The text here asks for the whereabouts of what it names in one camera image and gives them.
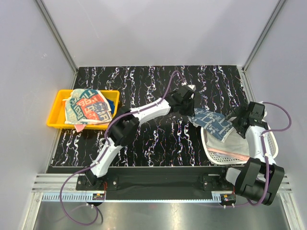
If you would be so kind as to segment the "cream white towel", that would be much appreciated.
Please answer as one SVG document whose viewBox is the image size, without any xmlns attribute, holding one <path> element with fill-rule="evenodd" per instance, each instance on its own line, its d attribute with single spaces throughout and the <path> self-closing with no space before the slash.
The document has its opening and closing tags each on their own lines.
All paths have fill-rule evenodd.
<svg viewBox="0 0 307 230">
<path fill-rule="evenodd" d="M 209 151 L 249 156 L 248 141 L 242 138 L 234 130 L 227 136 L 224 142 L 218 140 L 216 137 L 206 131 L 205 145 Z"/>
</svg>

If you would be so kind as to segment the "blue patterned white towel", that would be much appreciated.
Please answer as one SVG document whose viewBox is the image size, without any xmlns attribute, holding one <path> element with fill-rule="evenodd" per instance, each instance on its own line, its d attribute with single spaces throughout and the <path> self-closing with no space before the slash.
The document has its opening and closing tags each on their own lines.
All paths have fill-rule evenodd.
<svg viewBox="0 0 307 230">
<path fill-rule="evenodd" d="M 202 127 L 220 142 L 225 142 L 233 131 L 232 123 L 220 113 L 195 108 L 194 116 L 188 116 L 189 121 L 196 127 Z"/>
</svg>

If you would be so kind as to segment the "pink towel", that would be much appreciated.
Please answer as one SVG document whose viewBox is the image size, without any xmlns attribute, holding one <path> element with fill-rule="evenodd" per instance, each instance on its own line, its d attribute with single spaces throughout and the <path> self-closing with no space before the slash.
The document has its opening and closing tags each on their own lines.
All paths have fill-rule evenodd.
<svg viewBox="0 0 307 230">
<path fill-rule="evenodd" d="M 219 154 L 223 154 L 225 156 L 235 158 L 235 159 L 238 159 L 238 160 L 241 160 L 241 161 L 248 161 L 249 160 L 249 156 L 238 154 L 238 153 L 232 153 L 232 152 L 227 152 L 227 151 L 223 151 L 223 150 L 219 150 L 219 149 L 213 149 L 213 148 L 208 148 L 207 150 L 212 151 L 212 152 L 216 152 L 216 153 L 219 153 Z"/>
</svg>

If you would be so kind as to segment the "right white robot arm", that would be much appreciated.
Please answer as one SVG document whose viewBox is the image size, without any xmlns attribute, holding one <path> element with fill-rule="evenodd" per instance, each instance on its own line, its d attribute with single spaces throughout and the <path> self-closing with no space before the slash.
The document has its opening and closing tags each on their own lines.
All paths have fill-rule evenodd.
<svg viewBox="0 0 307 230">
<path fill-rule="evenodd" d="M 230 167 L 218 177 L 218 185 L 224 190 L 234 186 L 236 195 L 247 199 L 252 206 L 271 205 L 285 175 L 284 168 L 277 166 L 270 144 L 275 129 L 266 121 L 266 102 L 249 102 L 226 116 L 236 132 L 248 142 L 249 159 L 242 169 Z"/>
</svg>

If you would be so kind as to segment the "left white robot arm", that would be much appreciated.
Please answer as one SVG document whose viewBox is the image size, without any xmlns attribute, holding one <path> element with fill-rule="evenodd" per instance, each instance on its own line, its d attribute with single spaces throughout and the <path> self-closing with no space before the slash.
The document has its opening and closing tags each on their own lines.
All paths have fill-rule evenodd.
<svg viewBox="0 0 307 230">
<path fill-rule="evenodd" d="M 96 160 L 85 171 L 87 184 L 94 190 L 103 186 L 103 176 L 120 150 L 132 143 L 138 128 L 157 117 L 171 113 L 194 116 L 195 85 L 182 85 L 156 101 L 137 108 L 122 107 L 112 119 L 105 134 L 105 144 Z"/>
</svg>

